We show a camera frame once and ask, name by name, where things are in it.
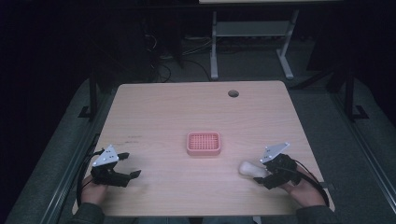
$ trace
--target black cable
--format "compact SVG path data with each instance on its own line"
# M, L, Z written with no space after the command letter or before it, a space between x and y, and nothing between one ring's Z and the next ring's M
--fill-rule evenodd
M159 76L160 76L160 81L162 82L162 83L165 83L165 82L167 82L167 81L169 81L170 80L170 78L171 78L171 76L172 76L172 71L171 71L171 69L168 67L168 66L166 66L166 65L164 65L164 64L158 64L159 66L162 66L162 67L164 67L166 70L168 70L168 72L169 72L169 75L168 75L168 77L165 79L165 81L162 81L161 80L161 77L163 77L161 74L160 74L160 72L158 71L158 74L159 74Z
M314 187L314 188L321 194L321 196L322 196L324 202L326 203L326 205L327 205L328 207L330 207L329 196L327 196L326 191L325 191L325 190L323 189L323 187L319 184L319 182L315 182L312 178L310 178L309 176L307 176L307 175L305 175L305 174L303 174L303 173L301 173L301 172L299 172L299 171L293 171L293 170L286 169L286 168L283 168L283 167L276 167L276 169L284 170L284 171L288 171L288 172L294 173L294 174L296 174L297 176L299 176L300 178L306 180L308 183L310 183L310 184L312 185L312 187Z
M200 66L200 67L204 70L207 79L208 79L209 81L212 81L212 78L210 78L210 75L206 72L206 69L205 69L200 63L195 62L195 61L191 61L191 60L187 60L187 59L183 59L183 61L184 61L184 62L188 62L188 63L195 63L195 64L197 64L198 66Z
M79 167L79 174L78 174L78 179L77 179L77 190L76 190L76 200L77 200L78 207L81 205L81 193L82 193L82 189L85 187L85 185L82 187L82 180L84 179L85 172L87 171L88 165L90 164L90 161L94 156L102 154L103 151L104 151L104 149L90 154L90 152L91 152L91 148L90 148L90 150L87 150L85 159Z
M297 163L299 163L301 166L303 166L303 168L310 174L310 175L312 175L312 177L319 183L319 181L317 180L317 177L316 176L314 176L302 163L300 163L299 161L297 161L297 160L294 160L295 162L297 162Z

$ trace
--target white bracket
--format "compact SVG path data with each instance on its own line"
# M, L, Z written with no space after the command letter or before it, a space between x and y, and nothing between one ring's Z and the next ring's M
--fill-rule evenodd
M265 147L264 155L260 159L260 162L265 163L265 162L273 160L275 157L277 157L277 155L279 155L281 152L283 152L289 146L290 146L290 143L285 142L282 144Z
M101 166L119 160L116 149L112 145L108 146L99 158L92 164L92 166Z

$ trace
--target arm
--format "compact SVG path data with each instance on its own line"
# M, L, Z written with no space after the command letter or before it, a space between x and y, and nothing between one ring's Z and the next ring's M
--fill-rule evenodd
M311 176L300 166L297 166L297 170ZM296 214L299 224L341 224L334 212L326 206L320 193L306 180L302 179L297 186L287 183L279 187L302 207Z
M100 203L106 196L107 186L96 185L92 182L92 176L87 176L83 181L81 193L81 206L67 224L100 224L105 219L105 214Z

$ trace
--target white object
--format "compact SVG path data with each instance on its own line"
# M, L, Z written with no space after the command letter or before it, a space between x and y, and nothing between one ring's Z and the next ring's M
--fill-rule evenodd
M279 155L281 152L283 152L289 146L290 146L290 143L285 142L282 144L265 147L264 155L260 159L260 162L265 163L265 162L273 160L277 155Z
M243 161L239 165L239 174L251 177L266 177L270 173L263 167L256 166L248 161Z
M119 160L116 149L112 145L108 146L99 158L92 164L92 166L101 166Z

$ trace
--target table leg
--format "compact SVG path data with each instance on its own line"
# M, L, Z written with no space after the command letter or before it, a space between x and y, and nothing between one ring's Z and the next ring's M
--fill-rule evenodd
M216 56L216 19L217 13L216 11L213 12L213 23L212 23L212 51L210 52L210 77L214 80L219 78L218 73L218 58Z
M285 73L285 76L287 79L293 79L293 73L291 72L291 69L289 67L288 60L286 59L286 51L288 50L289 47L289 42L291 40L291 36L293 35L293 30L297 21L299 10L294 10L293 14L291 16L289 26L288 26L288 31L286 32L285 35L285 43L283 44L281 49L276 50L277 57L279 58L280 64L282 65L283 72Z

